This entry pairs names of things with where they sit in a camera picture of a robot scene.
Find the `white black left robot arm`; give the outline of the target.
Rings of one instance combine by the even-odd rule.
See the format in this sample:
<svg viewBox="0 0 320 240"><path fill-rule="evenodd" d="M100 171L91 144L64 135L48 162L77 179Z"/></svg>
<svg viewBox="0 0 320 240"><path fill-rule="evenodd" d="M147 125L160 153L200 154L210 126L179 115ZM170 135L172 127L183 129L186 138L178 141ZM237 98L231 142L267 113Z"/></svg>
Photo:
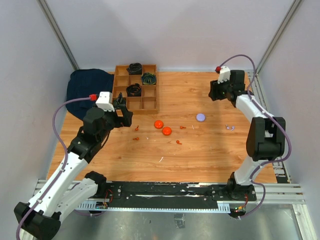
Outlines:
<svg viewBox="0 0 320 240"><path fill-rule="evenodd" d="M83 118L76 137L66 146L59 134L57 139L64 149L64 157L53 175L27 203L19 202L14 208L18 221L16 239L28 233L38 240L51 240L62 222L89 197L101 198L107 193L107 179L95 171L69 190L75 177L86 168L106 144L114 128L130 127L133 113L127 109L122 94L113 98L102 91L88 97L71 99L64 105L92 101L94 105Z"/></svg>

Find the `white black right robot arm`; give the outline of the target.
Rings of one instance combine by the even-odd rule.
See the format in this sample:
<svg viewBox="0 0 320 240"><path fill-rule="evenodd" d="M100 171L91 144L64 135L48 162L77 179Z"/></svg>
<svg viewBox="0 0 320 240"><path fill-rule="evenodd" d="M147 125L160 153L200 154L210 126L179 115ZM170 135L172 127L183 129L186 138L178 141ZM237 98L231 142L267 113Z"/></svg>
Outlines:
<svg viewBox="0 0 320 240"><path fill-rule="evenodd" d="M245 87L245 72L224 66L219 70L218 79L210 82L208 94L212 101L231 102L250 123L245 144L247 156L221 189L222 194L234 201L254 201L253 191L258 173L285 152L285 119L264 110Z"/></svg>

